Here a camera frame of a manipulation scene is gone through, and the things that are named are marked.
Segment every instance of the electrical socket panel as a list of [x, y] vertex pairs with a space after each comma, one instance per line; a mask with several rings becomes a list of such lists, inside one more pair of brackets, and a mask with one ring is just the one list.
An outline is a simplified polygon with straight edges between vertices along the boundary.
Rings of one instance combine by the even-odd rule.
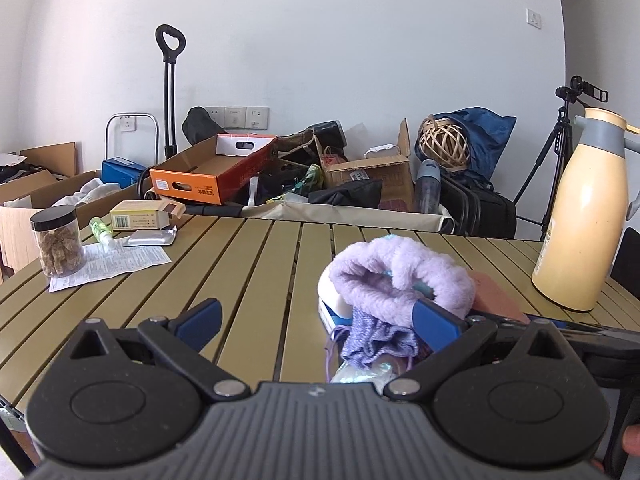
[[244, 128], [246, 106], [225, 107], [225, 128]]
[[204, 109], [209, 113], [209, 116], [216, 121], [216, 124], [220, 126], [220, 128], [225, 127], [225, 107], [205, 106]]
[[124, 116], [120, 118], [120, 131], [121, 132], [135, 132], [136, 131], [136, 117]]
[[531, 9], [527, 9], [527, 23], [535, 28], [542, 28], [542, 16]]
[[266, 106], [248, 106], [246, 108], [247, 130], [266, 130], [269, 126], [269, 109]]

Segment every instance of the open cardboard box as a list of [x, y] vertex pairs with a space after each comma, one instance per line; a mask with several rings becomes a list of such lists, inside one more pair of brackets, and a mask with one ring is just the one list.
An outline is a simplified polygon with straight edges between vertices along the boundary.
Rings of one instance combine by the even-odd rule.
[[[324, 152], [317, 137], [316, 148], [318, 153]], [[340, 186], [340, 184], [350, 180], [362, 178], [362, 171], [364, 171], [369, 178], [382, 180], [380, 209], [413, 212], [414, 181], [411, 178], [409, 164], [411, 145], [406, 119], [400, 123], [398, 148], [400, 150], [399, 155], [361, 158], [360, 160], [352, 160], [351, 162], [342, 162], [330, 166], [323, 164], [322, 172], [324, 173], [327, 187]]]
[[11, 180], [0, 185], [0, 205], [27, 196], [42, 186], [57, 182], [52, 173], [64, 176], [76, 174], [76, 144], [65, 142], [21, 150], [19, 155], [27, 157], [26, 162], [43, 166], [49, 171], [39, 171], [27, 176]]
[[[99, 177], [100, 171], [87, 171], [34, 189], [29, 193], [31, 208], [0, 207], [0, 248], [5, 266], [11, 267], [14, 272], [17, 272], [37, 259], [38, 247], [31, 231], [30, 218], [32, 215], [52, 206], [61, 198], [72, 195], [91, 179]], [[78, 224], [80, 228], [86, 227], [94, 216], [108, 215], [109, 211], [123, 200], [134, 200], [137, 197], [136, 186], [129, 186], [89, 204], [78, 206], [76, 207]]]
[[158, 195], [221, 205], [277, 157], [276, 137], [217, 134], [150, 170]]

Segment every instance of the rattan ball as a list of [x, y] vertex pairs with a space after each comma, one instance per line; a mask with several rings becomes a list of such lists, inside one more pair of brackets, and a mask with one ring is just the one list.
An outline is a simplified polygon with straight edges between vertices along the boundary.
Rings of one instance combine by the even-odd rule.
[[418, 128], [418, 145], [424, 155], [449, 171], [466, 170], [469, 145], [462, 128], [450, 119], [430, 115]]

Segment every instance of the black jar lid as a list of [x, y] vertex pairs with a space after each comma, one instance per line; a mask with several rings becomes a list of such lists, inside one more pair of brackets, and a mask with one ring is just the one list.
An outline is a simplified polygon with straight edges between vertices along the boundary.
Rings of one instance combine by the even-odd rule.
[[76, 219], [76, 208], [72, 205], [55, 205], [38, 211], [31, 217], [31, 229], [34, 231], [51, 231], [67, 225]]

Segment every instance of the yellow box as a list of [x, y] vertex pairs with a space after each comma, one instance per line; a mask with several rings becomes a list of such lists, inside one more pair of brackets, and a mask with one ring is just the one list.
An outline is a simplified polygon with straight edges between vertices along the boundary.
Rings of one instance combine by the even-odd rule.
[[163, 229], [170, 224], [169, 216], [180, 218], [185, 206], [174, 200], [124, 200], [111, 210], [114, 231]]

